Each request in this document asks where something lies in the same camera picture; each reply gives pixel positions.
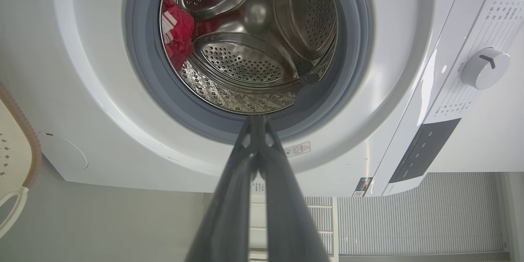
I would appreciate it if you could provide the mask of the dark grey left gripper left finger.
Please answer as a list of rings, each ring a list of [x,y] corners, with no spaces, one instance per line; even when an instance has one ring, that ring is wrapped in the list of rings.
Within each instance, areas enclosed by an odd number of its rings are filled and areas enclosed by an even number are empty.
[[[251,182],[256,173],[256,117],[234,144],[186,262],[248,262]]]

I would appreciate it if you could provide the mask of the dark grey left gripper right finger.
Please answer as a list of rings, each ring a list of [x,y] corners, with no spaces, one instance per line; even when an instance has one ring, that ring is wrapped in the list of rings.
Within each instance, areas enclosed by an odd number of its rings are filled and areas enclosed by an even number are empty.
[[[303,193],[267,116],[260,116],[269,262],[330,262]]]

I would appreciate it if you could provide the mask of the red garment with white stripes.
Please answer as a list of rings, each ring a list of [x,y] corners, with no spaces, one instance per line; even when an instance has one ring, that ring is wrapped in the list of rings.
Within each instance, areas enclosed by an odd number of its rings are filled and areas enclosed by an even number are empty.
[[[168,58],[173,68],[179,72],[194,51],[191,40],[194,19],[173,0],[163,0],[160,25]]]

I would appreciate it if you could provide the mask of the washing machine drum interior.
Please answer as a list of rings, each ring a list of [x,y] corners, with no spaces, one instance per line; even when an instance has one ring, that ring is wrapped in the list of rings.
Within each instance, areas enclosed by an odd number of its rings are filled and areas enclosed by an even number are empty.
[[[173,1],[194,19],[194,51],[179,72],[164,43],[163,53],[185,87],[223,111],[254,115],[288,108],[332,63],[335,0]],[[160,23],[159,30],[163,42]]]

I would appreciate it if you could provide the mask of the black washing machine control panel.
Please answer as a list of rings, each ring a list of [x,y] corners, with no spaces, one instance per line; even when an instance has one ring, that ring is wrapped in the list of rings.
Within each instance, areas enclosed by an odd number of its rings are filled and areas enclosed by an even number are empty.
[[[422,124],[389,183],[423,176],[460,120],[460,118],[457,118],[445,122]]]

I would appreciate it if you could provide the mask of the cream perforated laundry basket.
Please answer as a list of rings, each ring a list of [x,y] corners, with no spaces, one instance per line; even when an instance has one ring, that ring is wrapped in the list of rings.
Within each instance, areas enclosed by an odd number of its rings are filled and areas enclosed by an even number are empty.
[[[15,197],[0,223],[0,239],[11,229],[27,202],[42,162],[37,134],[7,88],[0,82],[0,206]]]

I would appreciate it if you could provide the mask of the small warning sticker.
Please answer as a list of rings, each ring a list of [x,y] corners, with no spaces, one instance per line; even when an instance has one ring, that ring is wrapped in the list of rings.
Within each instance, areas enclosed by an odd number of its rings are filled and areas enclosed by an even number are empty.
[[[286,157],[299,156],[301,154],[309,153],[311,151],[310,142],[300,143],[298,145],[284,148]]]

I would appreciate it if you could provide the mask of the dark energy label sticker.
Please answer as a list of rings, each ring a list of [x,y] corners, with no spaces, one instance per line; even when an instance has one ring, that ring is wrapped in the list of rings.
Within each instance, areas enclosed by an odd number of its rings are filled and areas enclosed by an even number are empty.
[[[373,182],[373,177],[363,177],[360,178],[352,197],[363,197],[367,192],[369,186]]]

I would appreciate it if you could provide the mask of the white slatted panel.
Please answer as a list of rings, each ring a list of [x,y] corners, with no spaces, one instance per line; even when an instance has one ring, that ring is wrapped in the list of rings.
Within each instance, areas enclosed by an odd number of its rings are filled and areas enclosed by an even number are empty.
[[[429,173],[414,189],[338,200],[342,255],[503,251],[496,173]]]

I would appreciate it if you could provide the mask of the grey rubber door gasket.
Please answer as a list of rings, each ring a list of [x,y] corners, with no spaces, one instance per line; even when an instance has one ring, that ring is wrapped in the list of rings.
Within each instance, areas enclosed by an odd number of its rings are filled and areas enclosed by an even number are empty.
[[[155,103],[181,124],[183,131],[213,142],[233,143],[249,115],[213,107],[178,79],[163,51],[160,2],[126,0],[126,45],[133,68]],[[335,3],[338,35],[328,71],[320,81],[303,87],[292,106],[264,113],[284,141],[324,129],[351,102],[368,68],[374,32],[370,0],[335,0]]]

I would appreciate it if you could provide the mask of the round drain filter cover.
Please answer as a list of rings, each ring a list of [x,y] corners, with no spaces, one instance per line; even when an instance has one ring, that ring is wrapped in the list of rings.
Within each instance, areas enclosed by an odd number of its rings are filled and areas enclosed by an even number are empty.
[[[59,173],[79,172],[87,168],[84,153],[71,141],[52,133],[37,133],[41,150]]]

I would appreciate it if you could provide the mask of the white front-load washing machine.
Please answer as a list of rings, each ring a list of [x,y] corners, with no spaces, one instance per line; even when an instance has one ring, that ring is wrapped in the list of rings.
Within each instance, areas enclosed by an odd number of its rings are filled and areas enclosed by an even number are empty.
[[[289,157],[306,196],[364,196],[417,187],[428,173],[524,172],[524,86],[477,90],[468,60],[509,54],[524,0],[370,0],[368,68],[351,102]],[[60,135],[86,156],[64,180],[133,189],[211,192],[233,143],[191,136],[155,103],[126,45],[126,0],[0,0],[0,82],[35,133]],[[510,59],[497,82],[524,81]],[[423,176],[389,183],[422,124],[460,118]]]

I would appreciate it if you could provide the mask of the white round program knob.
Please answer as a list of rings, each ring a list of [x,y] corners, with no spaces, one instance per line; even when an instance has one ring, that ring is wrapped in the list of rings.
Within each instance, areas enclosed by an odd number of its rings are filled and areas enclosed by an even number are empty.
[[[497,83],[510,65],[510,55],[487,47],[471,57],[461,74],[461,81],[477,90],[486,90]]]

